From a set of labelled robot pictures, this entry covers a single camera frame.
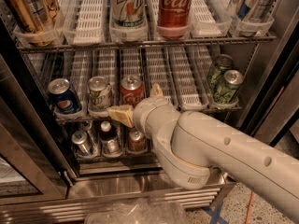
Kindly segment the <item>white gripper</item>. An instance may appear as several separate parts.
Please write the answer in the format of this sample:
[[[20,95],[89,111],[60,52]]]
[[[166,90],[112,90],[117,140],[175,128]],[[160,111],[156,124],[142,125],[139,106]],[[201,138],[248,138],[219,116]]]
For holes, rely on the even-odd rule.
[[[113,120],[129,128],[135,125],[148,139],[152,139],[164,125],[177,121],[180,112],[163,97],[164,93],[158,83],[152,85],[149,96],[135,109],[131,105],[113,105],[107,112]]]

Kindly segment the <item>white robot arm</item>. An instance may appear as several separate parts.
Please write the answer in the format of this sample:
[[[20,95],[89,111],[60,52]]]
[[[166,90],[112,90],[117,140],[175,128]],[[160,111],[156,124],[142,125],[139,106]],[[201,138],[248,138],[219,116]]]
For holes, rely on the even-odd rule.
[[[207,114],[177,111],[159,86],[137,106],[115,105],[107,112],[152,142],[159,163],[177,185],[200,189],[218,167],[299,221],[299,160],[294,157]]]

